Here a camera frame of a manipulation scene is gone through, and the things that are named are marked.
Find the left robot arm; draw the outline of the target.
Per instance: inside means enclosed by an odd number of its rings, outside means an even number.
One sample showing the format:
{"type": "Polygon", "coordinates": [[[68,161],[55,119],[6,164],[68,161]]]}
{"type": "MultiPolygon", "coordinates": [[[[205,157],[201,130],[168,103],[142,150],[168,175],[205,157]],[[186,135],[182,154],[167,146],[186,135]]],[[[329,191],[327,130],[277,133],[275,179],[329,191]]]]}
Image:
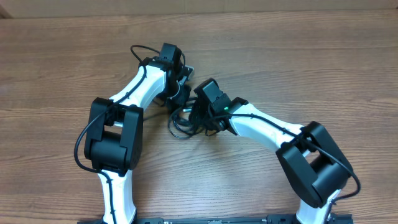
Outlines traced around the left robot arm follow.
{"type": "Polygon", "coordinates": [[[134,222],[132,176],[142,152],[144,111],[155,98],[170,112],[182,107],[189,99],[186,82],[192,75],[182,51],[164,43],[154,57],[139,60],[137,75],[123,90],[92,102],[80,137],[91,161],[89,171],[99,176],[103,189],[104,215],[98,223],[134,222]]]}

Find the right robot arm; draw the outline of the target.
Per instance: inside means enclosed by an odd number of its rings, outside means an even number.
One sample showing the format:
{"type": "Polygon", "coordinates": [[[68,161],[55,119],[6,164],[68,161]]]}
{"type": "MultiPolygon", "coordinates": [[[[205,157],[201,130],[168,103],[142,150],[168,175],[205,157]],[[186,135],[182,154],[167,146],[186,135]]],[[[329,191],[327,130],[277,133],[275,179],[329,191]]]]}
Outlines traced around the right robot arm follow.
{"type": "Polygon", "coordinates": [[[207,131],[229,131],[253,139],[276,154],[300,198],[293,215],[269,215],[267,223],[352,223],[351,215],[332,213],[353,168],[326,128],[276,119],[242,98],[230,100],[210,78],[194,90],[197,100],[189,120],[207,131]]]}

